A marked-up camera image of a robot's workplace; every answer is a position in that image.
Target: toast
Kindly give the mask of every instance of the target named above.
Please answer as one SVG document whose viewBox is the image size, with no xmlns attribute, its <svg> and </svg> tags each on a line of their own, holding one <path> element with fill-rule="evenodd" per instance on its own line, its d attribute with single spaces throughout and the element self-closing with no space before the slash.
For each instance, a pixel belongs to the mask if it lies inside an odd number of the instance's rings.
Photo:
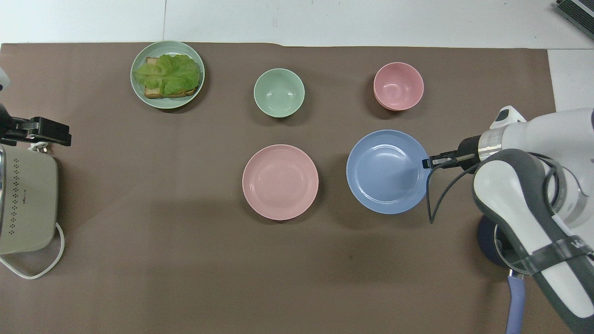
<svg viewBox="0 0 594 334">
<path fill-rule="evenodd" d="M 154 58 L 154 57 L 147 57 L 147 64 L 153 64 L 156 65 L 157 64 L 157 59 L 158 58 Z M 185 97 L 185 96 L 191 96 L 196 92 L 196 89 L 198 89 L 198 87 L 194 87 L 191 90 L 187 90 L 184 92 L 179 92 L 179 93 L 175 93 L 175 94 L 161 94 L 160 89 L 157 88 L 153 88 L 153 89 L 148 89 L 147 87 L 144 88 L 144 95 L 146 96 L 146 98 L 148 99 L 160 99 L 162 97 L 166 97 L 166 98 L 174 98 L 174 97 Z"/>
</svg>

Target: blue plate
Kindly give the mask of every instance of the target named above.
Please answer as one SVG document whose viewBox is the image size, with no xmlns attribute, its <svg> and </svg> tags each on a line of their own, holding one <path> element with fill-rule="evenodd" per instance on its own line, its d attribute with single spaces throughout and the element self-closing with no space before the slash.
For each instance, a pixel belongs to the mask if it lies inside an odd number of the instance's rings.
<svg viewBox="0 0 594 334">
<path fill-rule="evenodd" d="M 353 195 L 368 209 L 393 215 L 416 206 L 426 193 L 429 169 L 425 149 L 408 134 L 379 130 L 350 151 L 346 179 Z"/>
</svg>

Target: white tile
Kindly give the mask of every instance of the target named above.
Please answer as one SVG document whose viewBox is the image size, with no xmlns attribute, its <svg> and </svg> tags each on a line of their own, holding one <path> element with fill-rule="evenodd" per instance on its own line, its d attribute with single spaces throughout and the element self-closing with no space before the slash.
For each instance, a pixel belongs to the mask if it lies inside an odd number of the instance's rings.
<svg viewBox="0 0 594 334">
<path fill-rule="evenodd" d="M 168 0 L 165 39 L 282 45 L 594 48 L 554 1 Z"/>
<path fill-rule="evenodd" d="M 0 3 L 0 43 L 149 42 L 163 38 L 165 0 Z"/>
<path fill-rule="evenodd" d="M 557 111 L 594 108 L 594 50 L 549 50 Z"/>
</svg>

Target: white cord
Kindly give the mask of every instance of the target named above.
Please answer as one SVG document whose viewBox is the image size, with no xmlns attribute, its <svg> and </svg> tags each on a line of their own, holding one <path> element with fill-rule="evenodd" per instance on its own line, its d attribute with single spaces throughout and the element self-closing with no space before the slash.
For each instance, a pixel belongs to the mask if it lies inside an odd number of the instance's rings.
<svg viewBox="0 0 594 334">
<path fill-rule="evenodd" d="M 10 265 L 8 262 L 6 262 L 6 260 L 4 260 L 4 258 L 2 258 L 1 256 L 0 256 L 0 262 L 2 264 L 4 264 L 7 268 L 9 268 L 13 273 L 17 274 L 18 276 L 21 276 L 24 279 L 36 279 L 36 278 L 40 278 L 41 276 L 45 275 L 48 271 L 50 271 L 56 265 L 56 263 L 58 263 L 58 261 L 60 261 L 60 258 L 62 257 L 62 253 L 64 253 L 64 233 L 62 232 L 62 228 L 60 227 L 60 224 L 58 224 L 57 222 L 56 222 L 56 228 L 58 229 L 58 233 L 60 233 L 60 252 L 58 252 L 58 256 L 53 261 L 53 263 L 50 264 L 49 267 L 47 267 L 44 271 L 38 273 L 35 276 L 27 276 L 27 275 L 21 273 L 20 271 L 18 271 L 15 267 Z"/>
</svg>

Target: green bowl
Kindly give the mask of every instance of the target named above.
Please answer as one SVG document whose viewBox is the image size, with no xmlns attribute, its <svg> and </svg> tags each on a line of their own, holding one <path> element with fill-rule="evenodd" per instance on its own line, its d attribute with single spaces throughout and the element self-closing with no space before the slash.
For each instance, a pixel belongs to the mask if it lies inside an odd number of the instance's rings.
<svg viewBox="0 0 594 334">
<path fill-rule="evenodd" d="M 264 72 L 254 86 L 254 100 L 265 114 L 282 118 L 301 107 L 305 87 L 299 76 L 285 68 Z"/>
<path fill-rule="evenodd" d="M 136 71 L 141 65 L 143 65 L 146 62 L 147 57 L 158 58 L 162 55 L 187 55 L 190 58 L 192 58 L 196 62 L 196 64 L 198 64 L 198 68 L 200 69 L 200 80 L 198 82 L 198 89 L 196 89 L 196 92 L 193 95 L 185 97 L 176 97 L 174 99 L 169 99 L 166 97 L 162 99 L 149 99 L 144 95 L 144 85 L 140 84 L 136 80 L 136 78 L 134 78 L 134 71 Z M 132 84 L 132 89 L 134 89 L 134 93 L 136 93 L 138 98 L 144 101 L 144 103 L 159 109 L 178 108 L 192 101 L 193 98 L 195 98 L 196 95 L 198 95 L 198 92 L 200 92 L 202 84 L 204 83 L 204 63 L 202 62 L 202 58 L 200 58 L 196 50 L 194 50 L 187 44 L 184 44 L 182 42 L 176 42 L 174 40 L 164 40 L 162 42 L 156 42 L 144 48 L 144 50 L 142 50 L 134 59 L 134 62 L 132 63 L 132 68 L 130 69 L 130 83 Z"/>
</svg>

